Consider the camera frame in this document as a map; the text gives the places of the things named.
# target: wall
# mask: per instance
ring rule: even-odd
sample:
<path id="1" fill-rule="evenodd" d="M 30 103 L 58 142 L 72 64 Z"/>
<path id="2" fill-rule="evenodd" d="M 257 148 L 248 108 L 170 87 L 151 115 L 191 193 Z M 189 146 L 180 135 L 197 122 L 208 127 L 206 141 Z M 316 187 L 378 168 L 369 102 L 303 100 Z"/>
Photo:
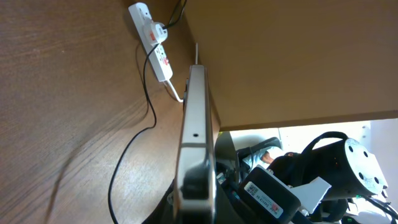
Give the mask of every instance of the wall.
<path id="1" fill-rule="evenodd" d="M 398 117 L 396 1 L 190 1 L 221 130 Z"/>
<path id="2" fill-rule="evenodd" d="M 389 188 L 388 202 L 398 207 L 398 119 L 371 121 L 372 153 L 376 156 Z"/>

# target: power strip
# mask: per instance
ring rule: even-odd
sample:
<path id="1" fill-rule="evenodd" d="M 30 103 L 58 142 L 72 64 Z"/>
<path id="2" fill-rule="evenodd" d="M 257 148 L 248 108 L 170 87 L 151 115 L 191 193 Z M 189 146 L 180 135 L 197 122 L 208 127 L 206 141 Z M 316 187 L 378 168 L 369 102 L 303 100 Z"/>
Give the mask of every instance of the power strip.
<path id="1" fill-rule="evenodd" d="M 153 48 L 144 34 L 144 24 L 153 22 L 152 16 L 150 16 L 149 13 L 149 9 L 146 4 L 139 2 L 130 6 L 129 12 L 134 24 L 136 25 L 145 51 L 148 54 Z M 162 44 L 159 44 L 154 52 L 151 53 L 149 56 L 149 61 L 152 64 L 152 68 L 154 69 L 155 75 L 159 82 L 167 81 L 172 77 L 172 67 L 170 66 Z"/>

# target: wood grain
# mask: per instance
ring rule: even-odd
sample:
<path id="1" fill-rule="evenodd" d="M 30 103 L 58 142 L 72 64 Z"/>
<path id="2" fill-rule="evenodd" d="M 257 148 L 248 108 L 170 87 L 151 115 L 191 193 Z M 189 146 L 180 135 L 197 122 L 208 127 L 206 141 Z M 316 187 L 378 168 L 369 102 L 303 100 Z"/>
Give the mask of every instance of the wood grain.
<path id="1" fill-rule="evenodd" d="M 145 2 L 164 23 L 175 4 Z M 0 2 L 0 223 L 111 223 L 113 169 L 130 138 L 153 122 L 131 4 Z M 164 47 L 182 94 L 194 58 L 185 20 Z M 143 221 L 174 176 L 182 105 L 150 69 L 147 84 L 158 125 L 121 164 L 113 187 L 120 223 Z"/>

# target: label sticker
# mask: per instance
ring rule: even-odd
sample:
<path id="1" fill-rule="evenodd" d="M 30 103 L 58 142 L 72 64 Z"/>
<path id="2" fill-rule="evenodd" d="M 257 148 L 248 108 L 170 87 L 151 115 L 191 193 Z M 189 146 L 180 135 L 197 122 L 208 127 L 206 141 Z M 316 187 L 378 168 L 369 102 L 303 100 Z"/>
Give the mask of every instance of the label sticker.
<path id="1" fill-rule="evenodd" d="M 249 181 L 248 184 L 244 186 L 244 189 L 275 218 L 279 218 L 280 215 L 284 212 L 284 210 L 278 204 L 276 204 L 251 181 Z"/>

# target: wooden desk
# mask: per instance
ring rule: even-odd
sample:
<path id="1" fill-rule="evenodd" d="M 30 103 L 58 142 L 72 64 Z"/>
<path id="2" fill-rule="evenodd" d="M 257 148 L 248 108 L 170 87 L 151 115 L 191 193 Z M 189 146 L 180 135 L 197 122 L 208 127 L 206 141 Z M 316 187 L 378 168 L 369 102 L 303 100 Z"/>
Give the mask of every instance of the wooden desk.
<path id="1" fill-rule="evenodd" d="M 144 2 L 164 23 L 175 4 Z M 0 2 L 0 223 L 111 223 L 106 196 L 116 162 L 153 122 L 131 4 Z M 185 20 L 164 47 L 182 94 L 194 59 Z M 150 69 L 147 84 L 158 124 L 132 144 L 116 177 L 120 223 L 143 221 L 175 171 L 182 105 Z"/>
<path id="2" fill-rule="evenodd" d="M 221 130 L 398 118 L 398 2 L 187 3 Z"/>

